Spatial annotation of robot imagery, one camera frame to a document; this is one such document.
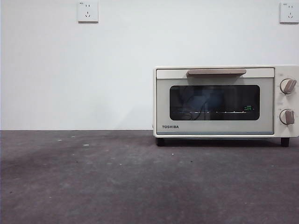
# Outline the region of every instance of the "oven foot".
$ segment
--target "oven foot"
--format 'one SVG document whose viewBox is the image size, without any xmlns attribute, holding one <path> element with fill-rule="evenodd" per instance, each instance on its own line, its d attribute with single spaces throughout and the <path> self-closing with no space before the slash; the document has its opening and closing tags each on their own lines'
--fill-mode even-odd
<svg viewBox="0 0 299 224">
<path fill-rule="evenodd" d="M 156 138 L 157 146 L 165 146 L 165 140 L 161 138 Z"/>
<path fill-rule="evenodd" d="M 289 147 L 290 138 L 281 138 L 280 145 L 282 147 Z"/>
</svg>

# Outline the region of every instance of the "white toaster oven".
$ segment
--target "white toaster oven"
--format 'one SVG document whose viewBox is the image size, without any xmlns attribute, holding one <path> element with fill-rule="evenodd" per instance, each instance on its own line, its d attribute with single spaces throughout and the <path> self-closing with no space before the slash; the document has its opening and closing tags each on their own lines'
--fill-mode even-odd
<svg viewBox="0 0 299 224">
<path fill-rule="evenodd" d="M 156 67 L 154 136 L 299 136 L 299 66 Z"/>
</svg>

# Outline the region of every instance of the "glass window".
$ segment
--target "glass window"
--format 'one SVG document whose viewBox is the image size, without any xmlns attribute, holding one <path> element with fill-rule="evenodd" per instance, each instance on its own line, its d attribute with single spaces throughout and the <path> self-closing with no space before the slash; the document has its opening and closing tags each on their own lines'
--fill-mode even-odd
<svg viewBox="0 0 299 224">
<path fill-rule="evenodd" d="M 257 120 L 258 85 L 175 85 L 170 88 L 172 120 Z"/>
</svg>

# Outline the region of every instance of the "oven knob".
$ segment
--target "oven knob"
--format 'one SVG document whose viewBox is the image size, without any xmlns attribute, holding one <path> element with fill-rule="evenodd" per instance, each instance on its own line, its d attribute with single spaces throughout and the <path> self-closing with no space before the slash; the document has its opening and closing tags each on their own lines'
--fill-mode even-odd
<svg viewBox="0 0 299 224">
<path fill-rule="evenodd" d="M 280 90 L 284 94 L 290 94 L 295 88 L 296 83 L 296 80 L 287 78 L 280 83 Z"/>
<path fill-rule="evenodd" d="M 292 125 L 295 123 L 294 111 L 292 110 L 283 110 L 280 113 L 279 118 L 280 121 L 285 125 Z"/>
</svg>

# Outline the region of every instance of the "wall socket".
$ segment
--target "wall socket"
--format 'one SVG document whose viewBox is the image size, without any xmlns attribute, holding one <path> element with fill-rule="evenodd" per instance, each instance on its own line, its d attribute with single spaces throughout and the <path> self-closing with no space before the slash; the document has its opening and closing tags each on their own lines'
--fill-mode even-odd
<svg viewBox="0 0 299 224">
<path fill-rule="evenodd" d="M 299 2 L 280 3 L 280 23 L 299 23 Z"/>
<path fill-rule="evenodd" d="M 77 4 L 78 22 L 99 22 L 99 4 L 96 1 L 81 1 Z"/>
</svg>

